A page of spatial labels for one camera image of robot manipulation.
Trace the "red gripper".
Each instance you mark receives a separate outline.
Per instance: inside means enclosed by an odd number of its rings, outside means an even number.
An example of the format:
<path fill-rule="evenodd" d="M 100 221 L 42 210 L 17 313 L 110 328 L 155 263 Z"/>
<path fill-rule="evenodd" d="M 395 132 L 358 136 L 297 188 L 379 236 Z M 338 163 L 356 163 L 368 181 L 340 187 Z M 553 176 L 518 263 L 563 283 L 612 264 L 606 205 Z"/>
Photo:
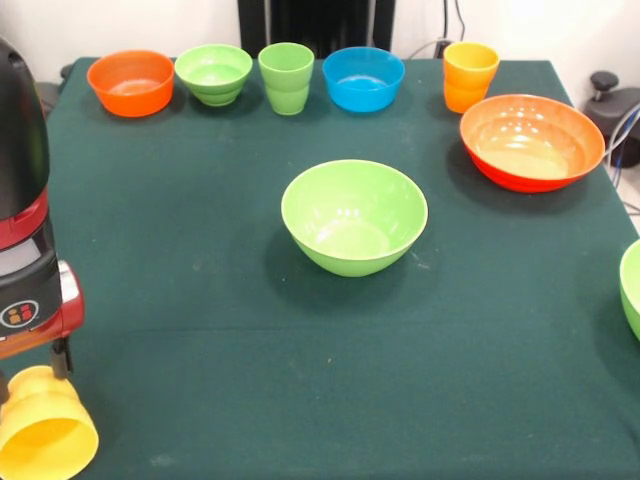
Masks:
<path fill-rule="evenodd" d="M 56 379 L 65 380 L 73 372 L 70 340 L 71 333 L 84 322 L 84 297 L 75 272 L 67 262 L 59 262 L 61 279 L 61 305 L 47 318 L 43 317 L 41 305 L 25 301 L 18 305 L 17 314 L 22 305 L 28 304 L 33 317 L 26 322 L 24 329 L 9 329 L 1 326 L 1 359 L 9 358 L 27 350 L 52 342 L 50 365 Z M 0 405 L 9 399 L 8 381 L 0 370 Z"/>

